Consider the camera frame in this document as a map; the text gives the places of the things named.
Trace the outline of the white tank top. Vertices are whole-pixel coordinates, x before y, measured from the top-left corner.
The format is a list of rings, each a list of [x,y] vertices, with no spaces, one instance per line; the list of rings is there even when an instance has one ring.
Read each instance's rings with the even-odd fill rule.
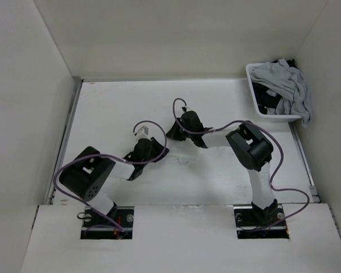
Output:
[[[174,154],[169,153],[165,155],[161,160],[162,161],[175,161],[181,166],[189,165],[190,163],[196,163],[199,161],[199,155],[198,154]]]

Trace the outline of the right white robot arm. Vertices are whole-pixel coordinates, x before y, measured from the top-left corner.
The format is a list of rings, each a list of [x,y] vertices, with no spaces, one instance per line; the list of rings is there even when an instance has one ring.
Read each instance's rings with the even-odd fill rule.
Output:
[[[190,110],[176,118],[166,136],[180,142],[190,139],[199,148],[230,147],[249,175],[253,220],[265,225],[273,218],[277,209],[269,186],[273,145],[253,123],[242,122],[231,130],[206,128],[197,113]]]

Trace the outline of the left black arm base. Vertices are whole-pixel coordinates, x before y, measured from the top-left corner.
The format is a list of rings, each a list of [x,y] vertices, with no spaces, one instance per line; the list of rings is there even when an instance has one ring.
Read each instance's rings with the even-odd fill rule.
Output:
[[[77,215],[82,222],[80,239],[84,240],[123,240],[132,239],[135,209],[133,206],[120,206],[111,216],[124,231],[119,231],[113,223],[90,208],[85,208]]]

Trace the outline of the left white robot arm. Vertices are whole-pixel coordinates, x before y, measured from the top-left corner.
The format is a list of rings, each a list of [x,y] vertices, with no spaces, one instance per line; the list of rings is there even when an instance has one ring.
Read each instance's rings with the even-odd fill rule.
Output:
[[[169,152],[154,137],[140,138],[123,160],[105,157],[92,146],[75,158],[75,163],[59,175],[59,182],[70,193],[86,202],[97,212],[97,220],[108,227],[116,220],[117,204],[102,190],[108,177],[133,181],[149,163],[156,163]]]

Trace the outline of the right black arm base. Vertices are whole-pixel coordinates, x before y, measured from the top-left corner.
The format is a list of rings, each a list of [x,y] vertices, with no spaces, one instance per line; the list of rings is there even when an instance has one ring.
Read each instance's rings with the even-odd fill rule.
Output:
[[[276,200],[266,209],[262,210],[256,205],[235,206],[234,218],[236,235],[238,239],[289,239],[286,221],[278,222],[284,218],[284,210]]]

